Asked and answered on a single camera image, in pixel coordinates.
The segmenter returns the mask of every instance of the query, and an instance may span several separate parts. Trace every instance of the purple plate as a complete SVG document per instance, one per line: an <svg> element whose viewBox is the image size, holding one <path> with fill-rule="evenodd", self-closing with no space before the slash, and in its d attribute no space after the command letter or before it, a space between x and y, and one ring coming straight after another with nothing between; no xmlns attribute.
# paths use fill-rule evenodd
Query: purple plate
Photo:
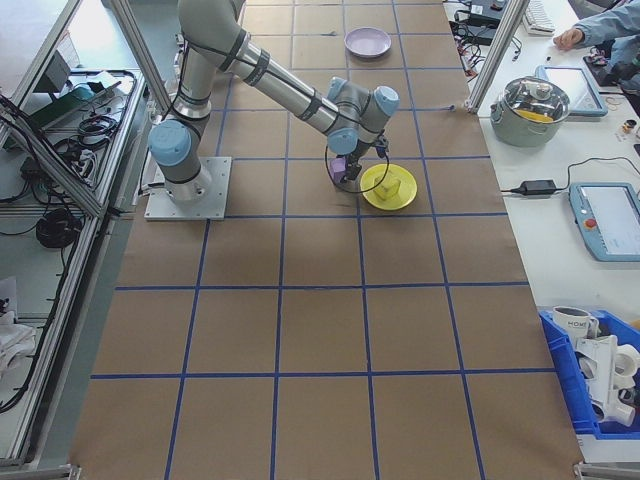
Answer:
<svg viewBox="0 0 640 480"><path fill-rule="evenodd" d="M347 50L358 57L375 58L391 48L391 37L377 28L356 28L347 33L344 44Z"/></svg>

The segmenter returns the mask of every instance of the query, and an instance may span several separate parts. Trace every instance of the blue storage bin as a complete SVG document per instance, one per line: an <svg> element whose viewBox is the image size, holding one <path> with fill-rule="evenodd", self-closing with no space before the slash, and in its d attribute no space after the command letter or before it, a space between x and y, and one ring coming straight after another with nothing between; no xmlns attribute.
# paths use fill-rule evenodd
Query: blue storage bin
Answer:
<svg viewBox="0 0 640 480"><path fill-rule="evenodd" d="M602 329L618 337L618 345L630 344L640 350L640 332L604 310L591 314L600 321ZM584 381L569 336L552 320L551 312L540 312L544 334L553 358L564 400L569 409L573 428L579 434L595 435L600 440L640 440L640 412L636 411L633 424L625 427L617 422L599 423L593 413L587 384ZM640 386L640 374L634 376Z"/></svg>

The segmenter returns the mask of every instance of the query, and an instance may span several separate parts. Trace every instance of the keyboard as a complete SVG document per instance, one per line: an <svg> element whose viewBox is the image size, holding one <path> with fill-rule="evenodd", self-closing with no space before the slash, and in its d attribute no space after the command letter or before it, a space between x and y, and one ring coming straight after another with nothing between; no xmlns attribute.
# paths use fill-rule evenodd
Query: keyboard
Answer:
<svg viewBox="0 0 640 480"><path fill-rule="evenodd" d="M529 35L551 37L556 27L544 11L541 0L529 0L529 6L522 16L522 25Z"/></svg>

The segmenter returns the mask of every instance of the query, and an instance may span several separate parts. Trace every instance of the tablet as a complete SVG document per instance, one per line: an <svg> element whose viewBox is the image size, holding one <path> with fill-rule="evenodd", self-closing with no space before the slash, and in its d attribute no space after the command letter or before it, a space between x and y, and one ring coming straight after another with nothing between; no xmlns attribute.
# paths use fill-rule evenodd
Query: tablet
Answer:
<svg viewBox="0 0 640 480"><path fill-rule="evenodd" d="M536 77L560 87L569 97L569 115L603 117L609 109L598 94L598 87L580 67L540 65Z"/></svg>
<svg viewBox="0 0 640 480"><path fill-rule="evenodd" d="M582 238L603 262L640 261L640 201L628 183L574 183L569 202Z"/></svg>

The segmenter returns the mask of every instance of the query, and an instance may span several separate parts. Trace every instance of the blue sleeve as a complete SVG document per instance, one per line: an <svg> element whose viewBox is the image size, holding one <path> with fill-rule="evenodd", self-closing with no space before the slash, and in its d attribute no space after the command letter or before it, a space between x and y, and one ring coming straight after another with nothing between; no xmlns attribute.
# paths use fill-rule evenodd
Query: blue sleeve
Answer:
<svg viewBox="0 0 640 480"><path fill-rule="evenodd" d="M584 33L584 40L576 47L597 45L605 40L614 40L640 34L640 0L622 7L585 18L574 25Z"/></svg>

